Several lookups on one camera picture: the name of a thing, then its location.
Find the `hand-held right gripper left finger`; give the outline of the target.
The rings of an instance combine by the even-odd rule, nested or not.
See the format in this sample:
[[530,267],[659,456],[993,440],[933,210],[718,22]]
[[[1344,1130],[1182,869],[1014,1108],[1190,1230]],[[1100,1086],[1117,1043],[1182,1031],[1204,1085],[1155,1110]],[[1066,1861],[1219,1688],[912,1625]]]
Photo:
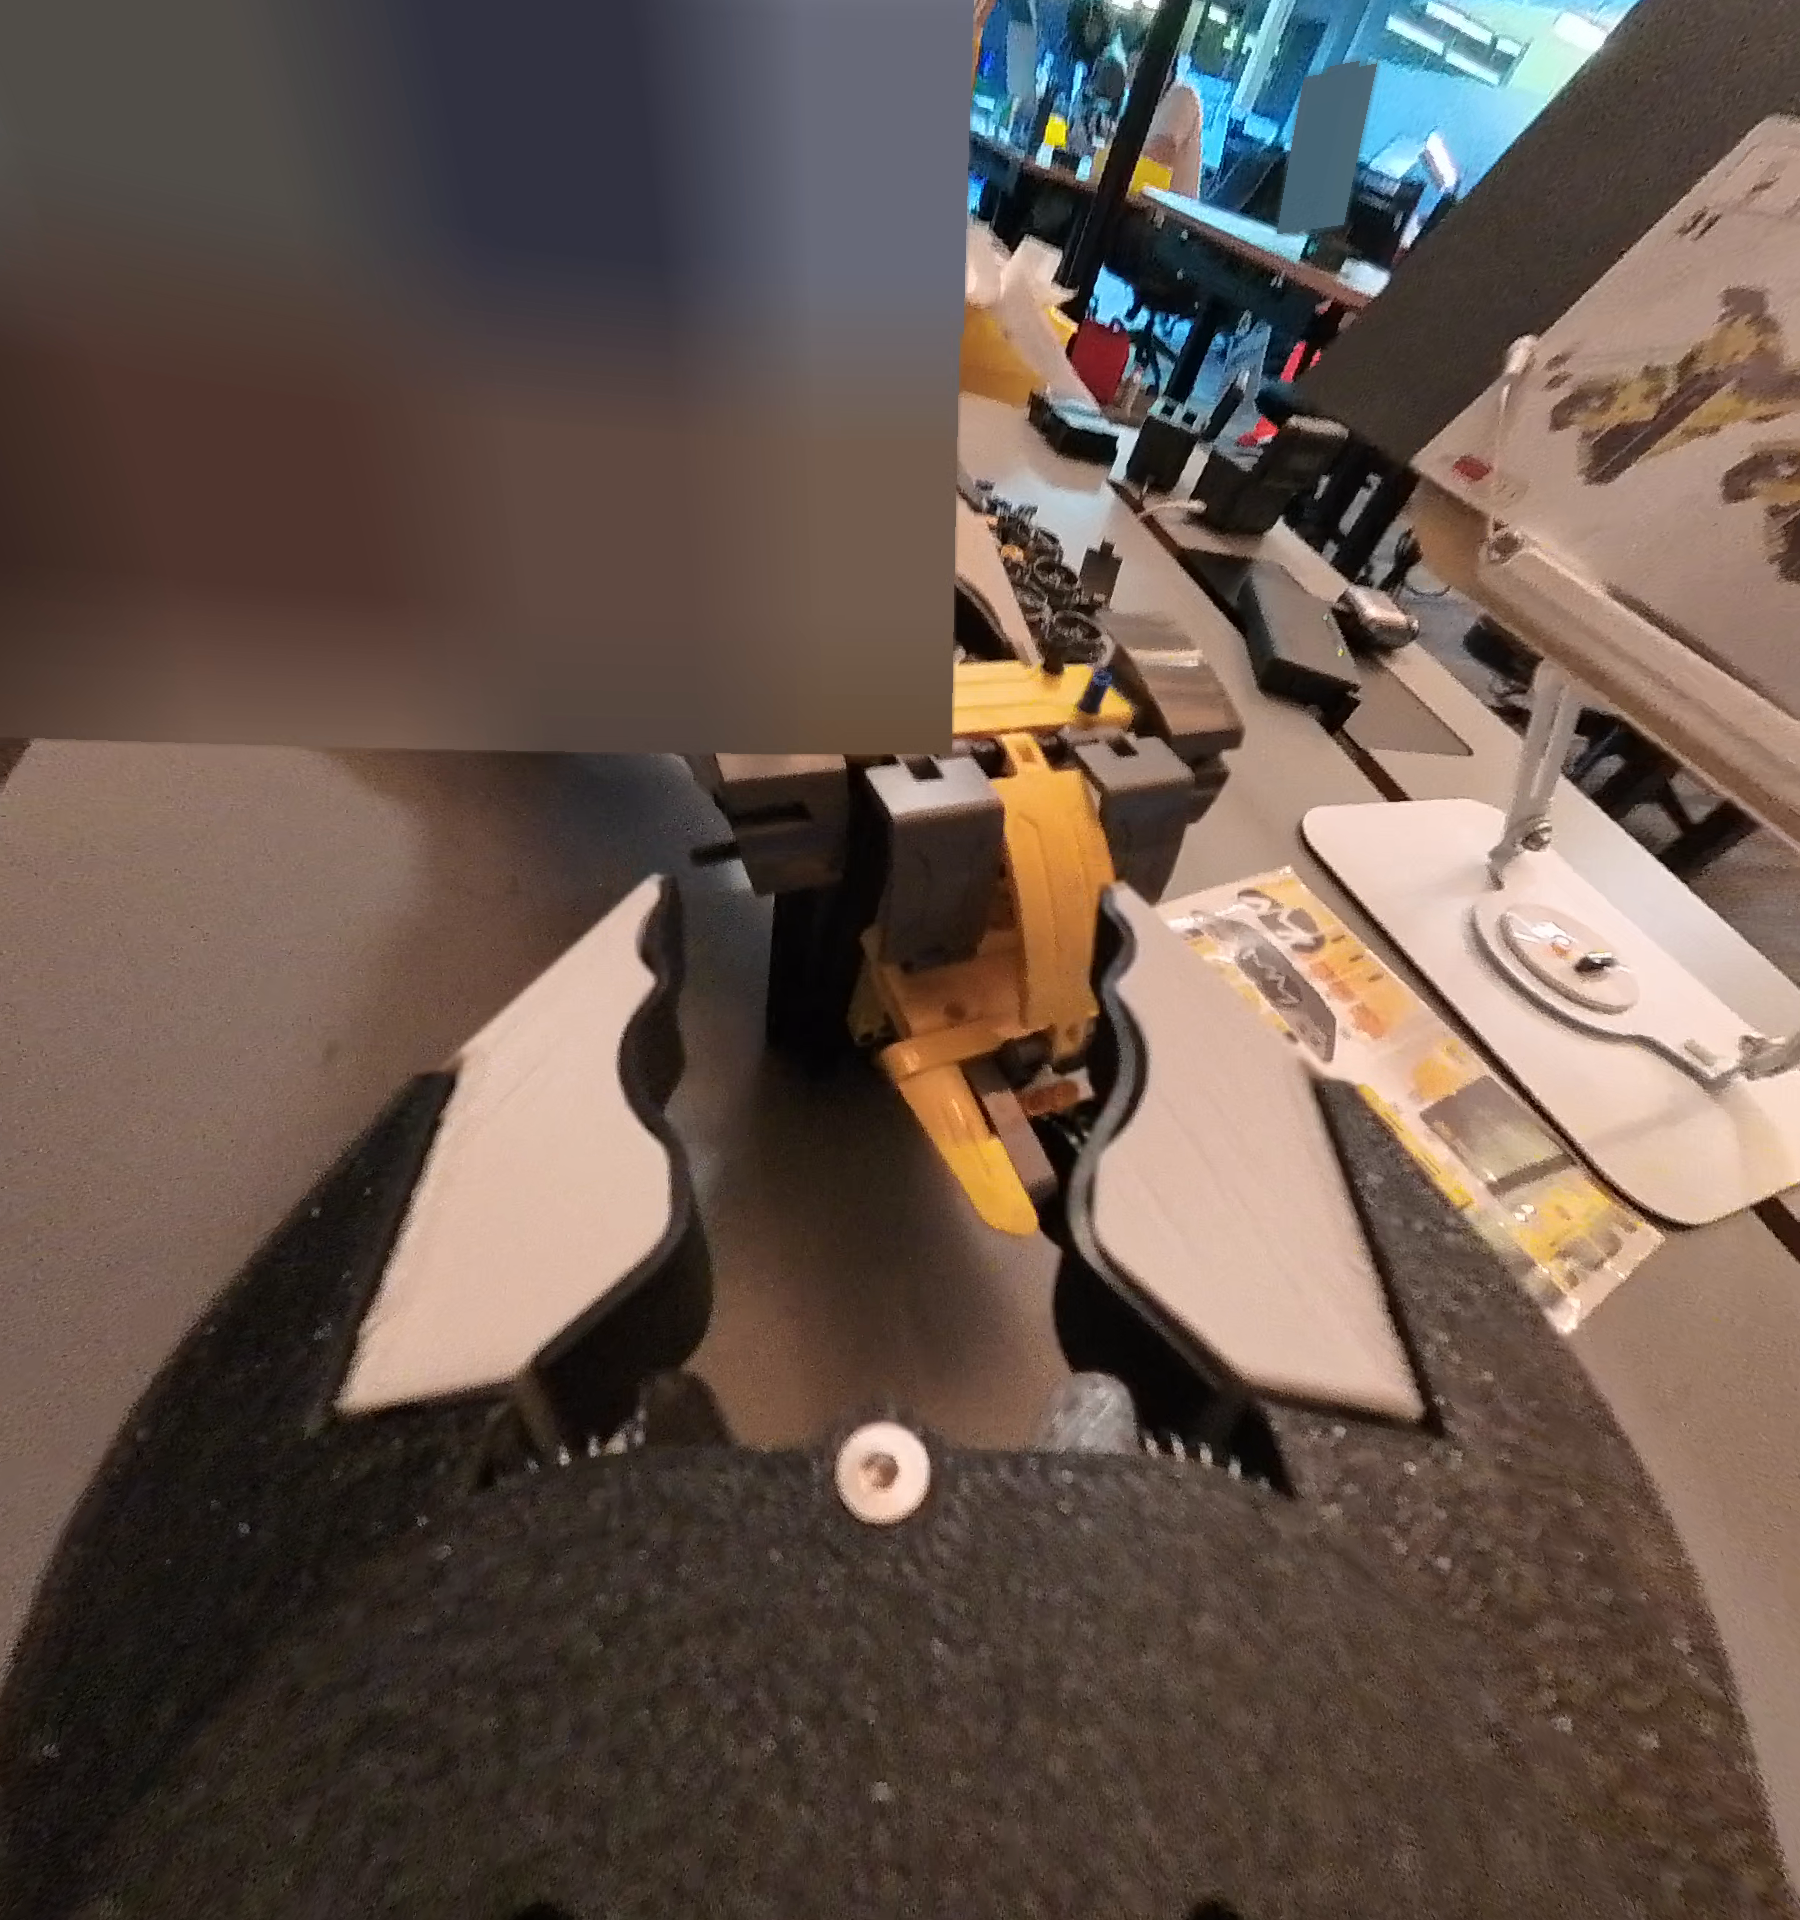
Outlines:
[[340,1416],[499,1402],[536,1446],[584,1449],[697,1356],[713,1280],[669,1118],[685,949],[679,884],[647,876],[456,1050]]

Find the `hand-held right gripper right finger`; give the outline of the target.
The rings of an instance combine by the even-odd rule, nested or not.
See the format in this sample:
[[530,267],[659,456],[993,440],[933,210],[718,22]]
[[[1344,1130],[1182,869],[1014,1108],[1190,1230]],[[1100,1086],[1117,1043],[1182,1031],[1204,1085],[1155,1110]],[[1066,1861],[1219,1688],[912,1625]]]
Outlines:
[[1054,1204],[1068,1369],[1117,1383],[1142,1432],[1268,1432],[1277,1411],[1420,1427],[1332,1085],[1123,881],[1089,984],[1089,1113]]

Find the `yellow toy brick model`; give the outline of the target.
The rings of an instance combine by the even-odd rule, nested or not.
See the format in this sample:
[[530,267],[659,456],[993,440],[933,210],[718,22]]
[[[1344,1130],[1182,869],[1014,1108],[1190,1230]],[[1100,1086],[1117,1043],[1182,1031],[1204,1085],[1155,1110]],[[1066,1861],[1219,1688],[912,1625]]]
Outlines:
[[871,1059],[1007,1236],[1038,1232],[1048,1139],[1085,1103],[1105,894],[1165,897],[1244,743],[1194,637],[1090,631],[1080,658],[959,660],[938,755],[688,759],[772,904],[769,1049],[817,1074]]

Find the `pile of toy brick parts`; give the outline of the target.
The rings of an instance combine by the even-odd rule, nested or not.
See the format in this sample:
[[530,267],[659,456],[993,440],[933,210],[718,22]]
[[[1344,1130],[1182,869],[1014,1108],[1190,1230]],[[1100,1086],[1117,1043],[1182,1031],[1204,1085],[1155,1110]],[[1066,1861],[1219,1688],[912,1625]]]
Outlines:
[[1125,559],[1110,540],[1066,559],[1036,508],[957,473],[955,660],[1017,663],[1048,677],[1108,669],[1107,614]]

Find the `yellow sticker sheet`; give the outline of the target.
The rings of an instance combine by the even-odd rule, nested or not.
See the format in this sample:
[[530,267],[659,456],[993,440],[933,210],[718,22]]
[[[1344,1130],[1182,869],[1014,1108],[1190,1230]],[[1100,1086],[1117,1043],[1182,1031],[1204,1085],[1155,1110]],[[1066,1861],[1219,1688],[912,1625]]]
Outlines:
[[1656,1255],[1660,1232],[1294,870],[1159,912],[1322,1077],[1358,1089],[1560,1334]]

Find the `white book stand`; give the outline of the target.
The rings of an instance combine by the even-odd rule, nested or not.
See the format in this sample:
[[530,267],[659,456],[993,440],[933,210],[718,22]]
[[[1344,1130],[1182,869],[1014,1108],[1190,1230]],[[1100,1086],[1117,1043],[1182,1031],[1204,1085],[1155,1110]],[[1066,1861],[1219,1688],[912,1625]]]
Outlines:
[[1800,1026],[1752,1031],[1556,850],[1586,701],[1800,850],[1800,720],[1487,516],[1478,603],[1536,655],[1498,812],[1322,805],[1300,838],[1562,1141],[1635,1210],[1714,1224],[1800,1186]]

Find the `black power box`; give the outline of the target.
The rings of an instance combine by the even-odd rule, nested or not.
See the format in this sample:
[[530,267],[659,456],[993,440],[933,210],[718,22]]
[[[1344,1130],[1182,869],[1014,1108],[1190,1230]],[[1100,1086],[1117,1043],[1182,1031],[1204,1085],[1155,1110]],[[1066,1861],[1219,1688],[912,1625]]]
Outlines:
[[1361,704],[1363,679],[1334,613],[1281,566],[1249,564],[1234,614],[1261,693],[1324,717]]

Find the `black battery charger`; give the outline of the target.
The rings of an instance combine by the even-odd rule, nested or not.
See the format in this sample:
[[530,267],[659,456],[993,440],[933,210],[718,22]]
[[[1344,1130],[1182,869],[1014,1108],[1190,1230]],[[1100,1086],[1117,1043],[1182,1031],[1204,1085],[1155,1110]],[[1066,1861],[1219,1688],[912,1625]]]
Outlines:
[[1215,417],[1190,403],[1160,400],[1142,418],[1125,480],[1142,495],[1165,497],[1198,474],[1217,440]]
[[1350,446],[1347,424],[1292,414],[1250,463],[1215,451],[1190,492],[1192,519],[1215,534],[1261,538],[1311,497]]

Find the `long wooden table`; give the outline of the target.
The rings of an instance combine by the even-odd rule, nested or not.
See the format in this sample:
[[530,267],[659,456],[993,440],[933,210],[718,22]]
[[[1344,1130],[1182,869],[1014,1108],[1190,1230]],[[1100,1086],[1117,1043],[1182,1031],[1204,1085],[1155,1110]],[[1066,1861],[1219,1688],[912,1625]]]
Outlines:
[[[1007,138],[968,133],[968,177],[987,205],[984,223],[1008,251],[1028,236],[1060,251],[1074,245],[1098,197],[1098,186],[1036,156]],[[1201,289],[1204,300],[1242,310],[1278,310],[1288,297],[1305,310],[1363,313],[1390,285],[1390,270],[1361,259],[1331,262],[1311,256],[1305,234],[1284,234],[1166,186],[1136,184],[1117,236],[1155,247],[1176,274]]]

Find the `instruction booklet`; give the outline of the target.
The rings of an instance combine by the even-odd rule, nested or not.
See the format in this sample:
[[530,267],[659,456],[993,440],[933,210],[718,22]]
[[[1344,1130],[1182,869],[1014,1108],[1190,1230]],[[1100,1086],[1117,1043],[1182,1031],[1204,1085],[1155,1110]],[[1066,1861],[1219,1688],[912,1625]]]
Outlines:
[[1800,723],[1800,118],[1754,127],[1417,468]]

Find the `black partition panel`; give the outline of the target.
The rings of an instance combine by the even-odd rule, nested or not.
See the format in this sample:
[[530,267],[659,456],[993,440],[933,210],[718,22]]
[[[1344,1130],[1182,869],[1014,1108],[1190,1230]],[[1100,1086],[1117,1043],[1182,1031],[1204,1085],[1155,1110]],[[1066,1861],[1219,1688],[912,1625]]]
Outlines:
[[1408,464],[1759,125],[1800,118],[1800,2],[1644,2],[1300,376]]

